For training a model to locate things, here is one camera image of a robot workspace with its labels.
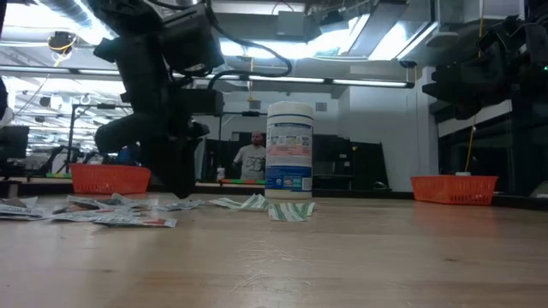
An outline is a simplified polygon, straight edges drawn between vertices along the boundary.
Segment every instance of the man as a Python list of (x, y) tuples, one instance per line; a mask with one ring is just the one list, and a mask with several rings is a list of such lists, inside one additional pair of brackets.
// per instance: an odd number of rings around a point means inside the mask
[(232, 166), (241, 163), (242, 180), (264, 180), (266, 149), (262, 146), (263, 135), (260, 132), (251, 134), (251, 145), (243, 146), (236, 154)]

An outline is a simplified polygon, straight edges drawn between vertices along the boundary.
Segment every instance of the red basket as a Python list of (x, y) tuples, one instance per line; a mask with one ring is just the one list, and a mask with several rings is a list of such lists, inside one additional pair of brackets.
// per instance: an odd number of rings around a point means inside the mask
[(415, 200), (441, 204), (490, 205), (497, 176), (413, 176)]
[(151, 171), (116, 165), (70, 165), (75, 193), (145, 193)]

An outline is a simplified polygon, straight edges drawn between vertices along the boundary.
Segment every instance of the plastic canister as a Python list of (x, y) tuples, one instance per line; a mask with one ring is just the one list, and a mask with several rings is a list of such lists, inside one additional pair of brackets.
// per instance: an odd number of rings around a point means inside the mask
[(279, 102), (268, 108), (266, 122), (265, 196), (312, 197), (313, 109)]

